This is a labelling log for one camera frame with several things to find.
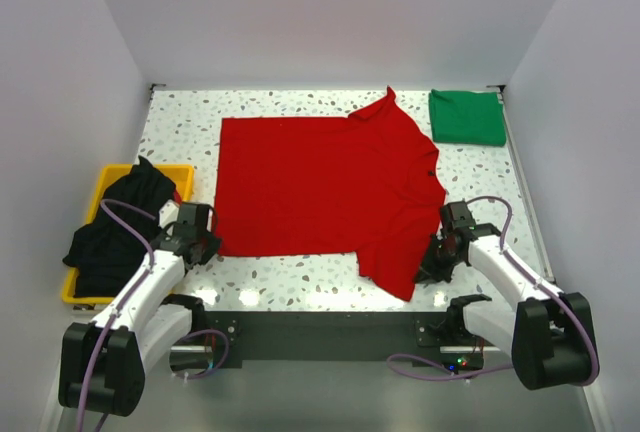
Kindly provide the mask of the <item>red polo shirt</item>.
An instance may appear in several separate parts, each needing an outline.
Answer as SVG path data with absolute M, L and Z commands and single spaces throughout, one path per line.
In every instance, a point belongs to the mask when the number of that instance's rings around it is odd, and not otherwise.
M 408 301 L 445 190 L 439 152 L 388 91 L 344 117 L 227 118 L 214 208 L 230 257 L 352 253 Z

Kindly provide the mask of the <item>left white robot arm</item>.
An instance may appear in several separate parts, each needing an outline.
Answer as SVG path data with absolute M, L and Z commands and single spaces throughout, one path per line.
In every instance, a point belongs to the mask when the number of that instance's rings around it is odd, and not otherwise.
M 160 234 L 141 241 L 145 254 L 118 295 L 87 323 L 72 323 L 62 338 L 58 402 L 77 412 L 126 417 L 138 405 L 146 375 L 180 340 L 200 342 L 207 320 L 200 298 L 173 293 L 195 265 L 218 252 L 212 206 L 167 203 Z

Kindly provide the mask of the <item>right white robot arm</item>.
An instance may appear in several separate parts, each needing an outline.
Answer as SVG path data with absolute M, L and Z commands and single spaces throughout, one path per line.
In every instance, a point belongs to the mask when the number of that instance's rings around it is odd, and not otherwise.
M 536 273 L 506 242 L 506 227 L 479 223 L 466 201 L 439 211 L 441 229 L 432 237 L 416 282 L 448 282 L 464 264 L 480 272 L 506 301 L 483 294 L 451 300 L 436 336 L 459 345 L 483 338 L 509 355 L 529 390 L 587 386 L 600 372 L 590 303 L 566 293 Z

